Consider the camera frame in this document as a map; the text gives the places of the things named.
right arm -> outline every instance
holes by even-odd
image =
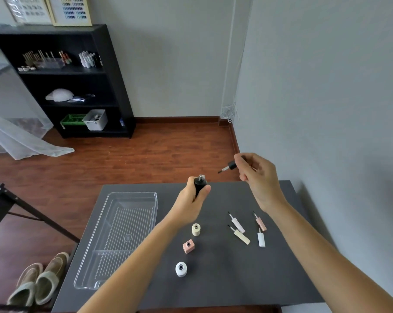
[[[234,156],[240,178],[286,242],[333,313],[393,312],[393,298],[322,237],[285,199],[274,164],[255,153]]]

left arm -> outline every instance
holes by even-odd
[[[188,178],[187,186],[181,190],[165,218],[82,306],[79,313],[133,313],[136,311],[162,253],[178,230],[197,218],[202,203],[211,190],[211,187],[207,185],[195,198],[194,178]]]

person's left hand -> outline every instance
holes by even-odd
[[[211,186],[207,184],[199,191],[198,196],[195,198],[197,191],[194,185],[195,178],[196,177],[188,178],[186,187],[179,192],[175,204],[165,216],[165,219],[172,222],[178,229],[197,219],[202,204],[211,191]]]

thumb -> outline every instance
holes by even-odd
[[[240,174],[244,173],[247,177],[252,176],[255,172],[250,167],[250,165],[241,157],[240,154],[236,153],[234,155],[234,162],[237,165],[237,168],[240,170]]]
[[[198,205],[201,205],[204,203],[206,197],[208,196],[208,194],[211,191],[211,186],[209,184],[207,184],[204,188],[202,188],[197,197],[195,198],[194,203],[197,203]]]

forearm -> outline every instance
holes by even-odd
[[[177,231],[168,219],[163,219],[79,312],[135,312]]]
[[[393,298],[343,257],[292,206],[282,204],[268,213],[332,312],[393,312]]]

